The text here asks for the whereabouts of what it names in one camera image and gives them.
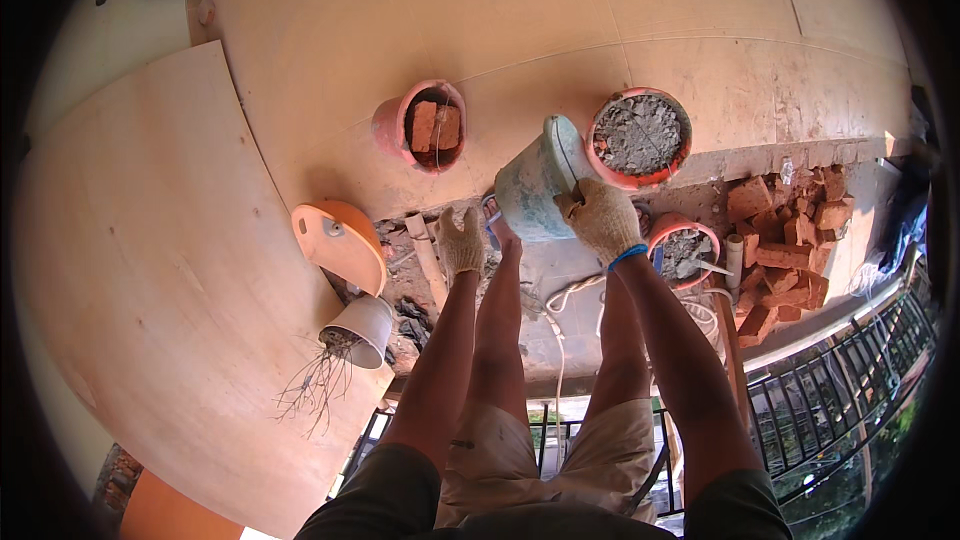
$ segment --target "shorts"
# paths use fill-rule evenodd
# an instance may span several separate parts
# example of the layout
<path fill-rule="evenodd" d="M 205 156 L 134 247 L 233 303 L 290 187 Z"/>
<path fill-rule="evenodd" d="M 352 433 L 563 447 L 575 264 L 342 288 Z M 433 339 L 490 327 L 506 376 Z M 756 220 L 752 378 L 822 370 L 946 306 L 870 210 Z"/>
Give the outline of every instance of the shorts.
<path fill-rule="evenodd" d="M 547 481 L 537 471 L 530 427 L 501 408 L 468 402 L 450 444 L 436 528 L 459 526 L 475 513 L 556 501 L 619 513 L 646 481 L 654 457 L 649 398 L 621 402 L 583 424 L 559 473 Z M 650 500 L 632 518 L 652 524 Z"/>

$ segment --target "flip-flop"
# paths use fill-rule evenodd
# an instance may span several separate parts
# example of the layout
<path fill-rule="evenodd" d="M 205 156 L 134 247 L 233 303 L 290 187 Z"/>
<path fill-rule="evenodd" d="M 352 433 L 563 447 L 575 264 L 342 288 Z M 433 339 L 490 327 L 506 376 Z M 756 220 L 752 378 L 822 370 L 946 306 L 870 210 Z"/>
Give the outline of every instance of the flip-flop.
<path fill-rule="evenodd" d="M 484 207 L 487 206 L 487 203 L 496 198 L 497 196 L 491 192 L 483 197 L 480 201 L 480 210 L 483 211 Z M 490 224 L 496 222 L 500 219 L 500 216 L 503 215 L 503 211 L 497 208 L 493 216 L 487 219 L 486 212 L 484 213 L 484 226 L 483 229 L 486 230 L 486 234 L 489 236 L 489 245 L 493 247 L 493 250 L 499 252 L 500 250 L 500 240 L 497 239 L 497 236 L 494 235 L 494 230 L 490 229 Z"/>
<path fill-rule="evenodd" d="M 648 205 L 645 202 L 636 201 L 633 203 L 633 209 L 636 209 L 640 211 L 643 215 L 647 216 L 647 227 L 650 229 L 653 229 L 654 210 L 650 208 L 650 205 Z M 643 242 L 649 241 L 647 234 L 650 232 L 650 229 L 644 232 L 643 228 L 642 227 L 640 228 L 640 234 L 643 236 Z"/>

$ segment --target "work glove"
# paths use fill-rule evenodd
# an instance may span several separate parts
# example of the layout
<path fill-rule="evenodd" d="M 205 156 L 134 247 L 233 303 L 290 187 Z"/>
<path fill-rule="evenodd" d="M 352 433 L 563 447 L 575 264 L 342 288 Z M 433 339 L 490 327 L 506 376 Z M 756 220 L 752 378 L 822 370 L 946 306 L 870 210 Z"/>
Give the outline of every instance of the work glove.
<path fill-rule="evenodd" d="M 484 250 L 480 235 L 480 220 L 476 207 L 469 207 L 463 214 L 463 229 L 453 222 L 453 207 L 447 207 L 439 216 L 437 225 L 439 261 L 449 284 L 458 273 L 483 271 Z"/>
<path fill-rule="evenodd" d="M 583 202 L 568 194 L 553 197 L 563 220 L 584 246 L 608 267 L 627 251 L 643 252 L 646 241 L 630 197 L 616 187 L 592 179 L 577 184 Z"/>

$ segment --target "bucket of rubble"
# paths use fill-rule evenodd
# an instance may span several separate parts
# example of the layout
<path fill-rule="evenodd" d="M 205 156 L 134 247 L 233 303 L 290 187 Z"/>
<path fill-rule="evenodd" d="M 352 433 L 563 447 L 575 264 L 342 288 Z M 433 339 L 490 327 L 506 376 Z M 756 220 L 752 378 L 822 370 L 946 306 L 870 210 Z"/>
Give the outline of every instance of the bucket of rubble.
<path fill-rule="evenodd" d="M 467 105 L 447 80 L 428 79 L 381 103 L 369 127 L 382 152 L 419 172 L 439 175 L 464 151 Z"/>
<path fill-rule="evenodd" d="M 596 173 L 626 191 L 668 181 L 690 155 L 690 117 L 656 88 L 618 91 L 600 107 L 583 147 Z"/>
<path fill-rule="evenodd" d="M 320 339 L 334 346 L 327 350 L 346 354 L 354 366 L 377 369 L 383 365 L 387 340 L 394 327 L 390 304 L 366 294 L 346 306 L 333 321 L 323 326 Z"/>
<path fill-rule="evenodd" d="M 693 288 L 711 274 L 696 261 L 716 265 L 720 260 L 720 240 L 714 230 L 676 211 L 662 214 L 650 230 L 647 255 L 654 262 L 660 258 L 658 248 L 662 249 L 660 277 L 675 291 Z"/>

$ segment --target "white pipe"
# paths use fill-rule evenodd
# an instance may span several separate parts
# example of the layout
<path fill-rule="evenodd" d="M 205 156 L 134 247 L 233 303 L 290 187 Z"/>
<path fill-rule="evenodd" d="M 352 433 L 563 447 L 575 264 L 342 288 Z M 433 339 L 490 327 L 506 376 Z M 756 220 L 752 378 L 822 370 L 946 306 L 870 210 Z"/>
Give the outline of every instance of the white pipe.
<path fill-rule="evenodd" d="M 743 276 L 743 236 L 740 234 L 730 234 L 724 241 L 726 246 L 726 268 L 732 273 L 726 275 L 726 287 L 730 294 L 737 296 L 740 290 L 740 278 Z"/>

